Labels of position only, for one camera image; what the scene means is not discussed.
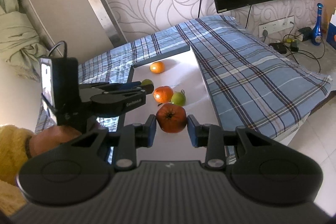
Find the box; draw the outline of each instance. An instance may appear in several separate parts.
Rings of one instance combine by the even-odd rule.
[[[322,16],[322,28],[327,30],[332,15],[335,13],[336,0],[322,0],[323,4],[323,16]]]
[[[336,26],[331,22],[329,23],[327,42],[336,49]]]

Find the plaid bedsheet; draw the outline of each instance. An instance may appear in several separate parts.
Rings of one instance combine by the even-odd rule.
[[[193,19],[97,56],[79,66],[79,82],[127,81],[140,60],[190,45],[225,130],[245,125],[275,138],[303,119],[328,94],[331,78],[288,60],[234,18]],[[118,118],[100,119],[115,131]],[[36,131],[52,125],[41,109]]]

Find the floor tile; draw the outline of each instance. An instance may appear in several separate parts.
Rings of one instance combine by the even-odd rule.
[[[336,170],[330,158],[320,166],[323,171],[323,182],[314,203],[328,215],[333,216],[336,214]]]
[[[328,155],[336,149],[335,115],[336,104],[332,100],[307,119]]]
[[[335,170],[336,170],[336,149],[334,150],[334,152],[331,153],[331,155],[329,156],[331,163],[333,164]]]
[[[301,126],[288,146],[312,158],[318,164],[321,164],[328,157],[321,141],[308,121]]]

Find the yellow fabric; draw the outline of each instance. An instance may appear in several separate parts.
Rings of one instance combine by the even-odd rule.
[[[38,58],[46,54],[27,15],[19,12],[18,1],[0,0],[0,58],[20,77],[39,80]]]
[[[26,202],[16,187],[16,174],[28,160],[26,139],[33,135],[29,130],[15,126],[0,127],[0,210],[11,215]]]

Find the white wall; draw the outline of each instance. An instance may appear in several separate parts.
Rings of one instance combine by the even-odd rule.
[[[0,124],[35,131],[41,105],[41,84],[22,79],[0,60]]]
[[[113,49],[88,0],[30,1],[53,41],[65,40],[79,63]]]

